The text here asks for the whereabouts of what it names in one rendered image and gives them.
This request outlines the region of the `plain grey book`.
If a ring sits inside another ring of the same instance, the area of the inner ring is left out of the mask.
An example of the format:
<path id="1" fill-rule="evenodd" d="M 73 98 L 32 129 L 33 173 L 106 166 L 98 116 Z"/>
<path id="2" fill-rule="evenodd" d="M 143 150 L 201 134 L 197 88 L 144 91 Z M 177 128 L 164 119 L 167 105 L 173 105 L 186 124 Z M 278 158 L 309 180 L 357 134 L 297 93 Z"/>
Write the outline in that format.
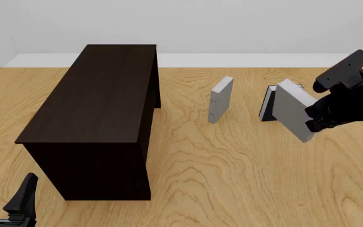
<path id="1" fill-rule="evenodd" d="M 306 125 L 311 117 L 305 109 L 317 101 L 301 86 L 285 79 L 276 86 L 272 115 L 301 142 L 306 143 L 314 136 L 314 133 Z"/>

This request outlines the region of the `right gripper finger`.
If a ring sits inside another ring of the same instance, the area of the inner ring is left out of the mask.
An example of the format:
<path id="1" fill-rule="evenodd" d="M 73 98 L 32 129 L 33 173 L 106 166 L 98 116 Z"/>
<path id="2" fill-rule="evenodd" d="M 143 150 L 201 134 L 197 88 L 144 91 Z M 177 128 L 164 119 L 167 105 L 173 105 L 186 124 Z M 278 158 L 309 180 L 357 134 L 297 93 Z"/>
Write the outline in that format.
<path id="1" fill-rule="evenodd" d="M 323 118 L 308 120 L 306 126 L 310 132 L 320 132 L 326 128 L 330 128 L 329 122 Z"/>
<path id="2" fill-rule="evenodd" d="M 305 112 L 312 119 L 322 118 L 322 117 L 328 115 L 328 104 L 324 98 L 321 98 L 320 100 L 315 102 L 313 105 L 307 107 L 305 109 Z"/>

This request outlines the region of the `grey book with dotted spine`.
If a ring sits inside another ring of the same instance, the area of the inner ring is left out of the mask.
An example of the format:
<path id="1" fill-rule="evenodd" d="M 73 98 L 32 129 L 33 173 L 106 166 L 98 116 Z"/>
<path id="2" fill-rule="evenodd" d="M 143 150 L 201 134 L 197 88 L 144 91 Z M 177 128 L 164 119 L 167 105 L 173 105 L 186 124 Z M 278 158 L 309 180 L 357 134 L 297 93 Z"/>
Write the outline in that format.
<path id="1" fill-rule="evenodd" d="M 229 107 L 234 78 L 225 76 L 210 91 L 208 121 L 215 124 Z"/>

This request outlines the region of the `dark brown wooden cabinet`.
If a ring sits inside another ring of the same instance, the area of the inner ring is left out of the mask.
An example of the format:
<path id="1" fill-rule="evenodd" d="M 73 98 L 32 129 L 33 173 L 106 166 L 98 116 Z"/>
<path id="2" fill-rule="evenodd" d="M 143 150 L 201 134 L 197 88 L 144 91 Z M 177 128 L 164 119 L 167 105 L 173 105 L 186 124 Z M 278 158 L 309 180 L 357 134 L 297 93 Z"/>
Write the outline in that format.
<path id="1" fill-rule="evenodd" d="M 87 45 L 18 136 L 68 201 L 148 201 L 155 45 Z"/>

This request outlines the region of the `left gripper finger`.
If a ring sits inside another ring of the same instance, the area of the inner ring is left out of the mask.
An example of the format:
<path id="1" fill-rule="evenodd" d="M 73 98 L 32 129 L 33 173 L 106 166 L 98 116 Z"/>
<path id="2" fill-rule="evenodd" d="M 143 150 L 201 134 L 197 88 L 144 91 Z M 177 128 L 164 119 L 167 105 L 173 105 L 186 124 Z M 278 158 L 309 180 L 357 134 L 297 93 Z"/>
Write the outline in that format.
<path id="1" fill-rule="evenodd" d="M 3 207 L 3 210 L 8 213 L 9 219 L 36 219 L 35 192 L 37 182 L 38 177 L 34 173 L 28 173 L 15 195 Z"/>

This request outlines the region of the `black book with white pages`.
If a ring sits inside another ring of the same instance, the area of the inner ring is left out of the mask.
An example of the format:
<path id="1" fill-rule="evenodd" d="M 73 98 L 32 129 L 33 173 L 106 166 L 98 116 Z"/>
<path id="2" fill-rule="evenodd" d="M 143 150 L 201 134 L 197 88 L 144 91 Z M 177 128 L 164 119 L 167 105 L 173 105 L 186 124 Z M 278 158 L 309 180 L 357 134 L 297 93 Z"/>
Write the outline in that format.
<path id="1" fill-rule="evenodd" d="M 276 87 L 277 87 L 276 85 L 267 87 L 267 92 L 263 99 L 262 107 L 261 107 L 260 113 L 259 113 L 259 118 L 262 122 L 277 120 L 273 116 L 273 107 L 274 107 Z"/>

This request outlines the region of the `flat plate on black stalk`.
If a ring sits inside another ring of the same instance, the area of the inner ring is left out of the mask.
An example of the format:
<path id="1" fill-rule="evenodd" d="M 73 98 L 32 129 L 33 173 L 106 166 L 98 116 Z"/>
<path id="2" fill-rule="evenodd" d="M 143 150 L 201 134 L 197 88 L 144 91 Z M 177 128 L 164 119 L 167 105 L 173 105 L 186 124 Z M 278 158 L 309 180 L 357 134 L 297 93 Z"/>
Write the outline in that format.
<path id="1" fill-rule="evenodd" d="M 339 63 L 316 77 L 313 90 L 317 93 L 337 88 L 351 89 L 363 83 L 363 50 L 356 50 Z"/>

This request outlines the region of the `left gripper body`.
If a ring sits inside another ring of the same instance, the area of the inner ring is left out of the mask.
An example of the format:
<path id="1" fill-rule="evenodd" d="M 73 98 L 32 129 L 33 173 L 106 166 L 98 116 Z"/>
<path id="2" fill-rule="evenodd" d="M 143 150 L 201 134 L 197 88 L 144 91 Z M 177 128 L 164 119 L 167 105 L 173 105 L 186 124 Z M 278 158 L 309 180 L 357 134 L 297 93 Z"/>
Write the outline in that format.
<path id="1" fill-rule="evenodd" d="M 0 227 L 35 227 L 36 213 L 9 213 L 8 219 L 0 219 Z"/>

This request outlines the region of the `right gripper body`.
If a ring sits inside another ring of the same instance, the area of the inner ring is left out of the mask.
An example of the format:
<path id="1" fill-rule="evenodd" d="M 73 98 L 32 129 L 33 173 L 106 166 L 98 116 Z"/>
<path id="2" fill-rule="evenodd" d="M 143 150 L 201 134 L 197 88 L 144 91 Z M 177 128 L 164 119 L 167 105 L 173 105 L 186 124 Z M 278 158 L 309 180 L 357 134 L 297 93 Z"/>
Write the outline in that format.
<path id="1" fill-rule="evenodd" d="M 328 128 L 362 120 L 359 99 L 354 92 L 331 93 L 324 98 L 327 109 Z"/>

